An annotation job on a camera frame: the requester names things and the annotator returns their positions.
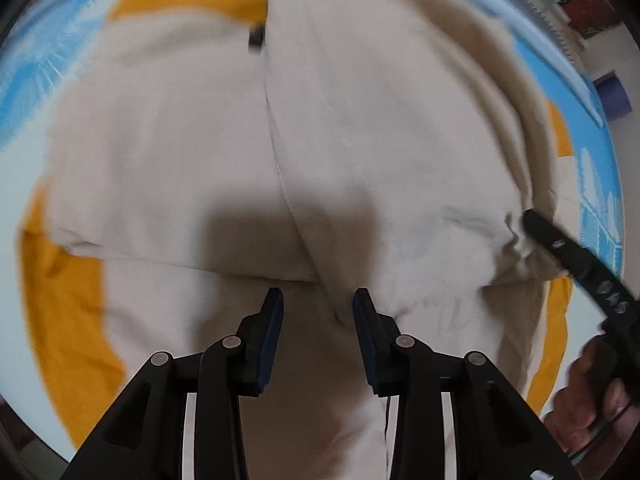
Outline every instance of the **finger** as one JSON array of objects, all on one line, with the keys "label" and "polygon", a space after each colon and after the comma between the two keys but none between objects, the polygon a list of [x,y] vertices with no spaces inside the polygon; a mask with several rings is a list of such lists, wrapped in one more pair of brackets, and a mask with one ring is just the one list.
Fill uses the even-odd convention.
[{"label": "finger", "polygon": [[636,431],[640,422],[640,408],[636,406],[629,407],[625,414],[616,422],[616,435],[622,442],[627,442]]},{"label": "finger", "polygon": [[556,411],[547,414],[544,419],[544,425],[564,452],[574,453],[589,443],[589,431],[584,429],[568,430]]},{"label": "finger", "polygon": [[595,399],[585,372],[591,366],[589,361],[593,362],[590,355],[592,348],[594,347],[585,348],[587,355],[583,355],[569,367],[566,397],[563,399],[575,425],[580,428],[588,428],[597,415]]},{"label": "finger", "polygon": [[556,393],[553,400],[554,415],[552,417],[553,424],[556,427],[556,433],[567,443],[572,434],[585,428],[585,426],[576,422],[574,414],[567,405],[568,397],[569,388],[562,388]]},{"label": "finger", "polygon": [[616,379],[609,385],[604,395],[602,414],[611,420],[626,408],[630,400],[622,380]]},{"label": "finger", "polygon": [[580,358],[576,361],[580,363],[578,365],[578,370],[581,373],[586,374],[591,368],[591,365],[593,365],[593,360],[596,357],[601,338],[602,336],[597,335],[596,337],[587,341],[587,343],[582,347]]}]

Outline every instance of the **metal rivet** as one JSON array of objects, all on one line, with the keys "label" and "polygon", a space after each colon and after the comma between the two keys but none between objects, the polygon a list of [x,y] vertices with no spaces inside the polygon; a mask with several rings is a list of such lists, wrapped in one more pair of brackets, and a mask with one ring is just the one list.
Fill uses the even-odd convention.
[{"label": "metal rivet", "polygon": [[237,335],[228,335],[222,340],[222,346],[225,348],[237,348],[242,340]]},{"label": "metal rivet", "polygon": [[486,357],[484,357],[480,352],[471,352],[467,359],[471,364],[476,366],[482,366],[486,362]]},{"label": "metal rivet", "polygon": [[531,478],[531,480],[554,480],[551,475],[548,475],[544,471],[540,471],[540,469],[531,473],[529,475],[529,478]]},{"label": "metal rivet", "polygon": [[415,339],[410,335],[399,335],[396,337],[396,344],[400,348],[411,348],[415,344]]},{"label": "metal rivet", "polygon": [[610,304],[610,306],[614,306],[619,300],[620,300],[619,292],[614,292],[610,296],[607,296],[607,302]]},{"label": "metal rivet", "polygon": [[151,364],[153,366],[162,366],[169,360],[169,354],[166,352],[158,352],[151,356]]},{"label": "metal rivet", "polygon": [[597,293],[598,294],[608,294],[609,292],[611,292],[613,285],[611,284],[610,281],[606,281],[606,282],[602,282],[600,285],[598,285],[598,290]]}]

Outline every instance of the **black tag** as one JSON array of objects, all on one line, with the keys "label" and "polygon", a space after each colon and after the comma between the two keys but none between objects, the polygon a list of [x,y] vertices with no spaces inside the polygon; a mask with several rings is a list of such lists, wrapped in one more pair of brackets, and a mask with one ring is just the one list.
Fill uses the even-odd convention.
[{"label": "black tag", "polygon": [[260,50],[264,45],[265,25],[258,25],[254,30],[249,32],[249,49]]}]

